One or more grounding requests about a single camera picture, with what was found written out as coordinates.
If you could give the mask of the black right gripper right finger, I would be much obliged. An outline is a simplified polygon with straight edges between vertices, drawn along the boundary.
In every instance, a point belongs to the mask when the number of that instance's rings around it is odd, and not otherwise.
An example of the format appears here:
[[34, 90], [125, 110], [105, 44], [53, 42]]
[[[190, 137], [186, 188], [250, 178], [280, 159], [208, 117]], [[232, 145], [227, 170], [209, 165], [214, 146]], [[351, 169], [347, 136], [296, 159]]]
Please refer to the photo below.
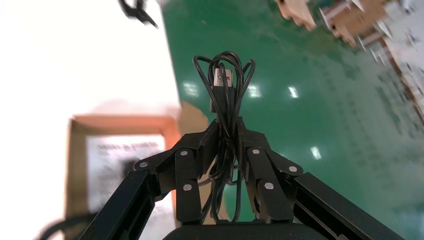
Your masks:
[[267, 137], [236, 123], [237, 157], [245, 178], [249, 203], [255, 218], [264, 222], [292, 222], [297, 187], [294, 178], [303, 168], [273, 151]]

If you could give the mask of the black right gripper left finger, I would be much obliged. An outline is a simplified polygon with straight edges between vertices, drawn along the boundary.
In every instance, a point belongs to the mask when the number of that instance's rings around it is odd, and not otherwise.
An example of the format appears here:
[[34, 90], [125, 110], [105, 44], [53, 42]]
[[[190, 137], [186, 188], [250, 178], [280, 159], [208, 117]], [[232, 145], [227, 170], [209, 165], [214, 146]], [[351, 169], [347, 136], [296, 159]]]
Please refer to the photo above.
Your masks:
[[154, 204], [175, 191], [177, 221], [202, 223], [198, 180], [216, 156], [219, 137], [219, 124], [213, 120], [206, 130], [187, 133], [171, 149], [137, 162], [135, 170], [146, 174], [141, 195]]

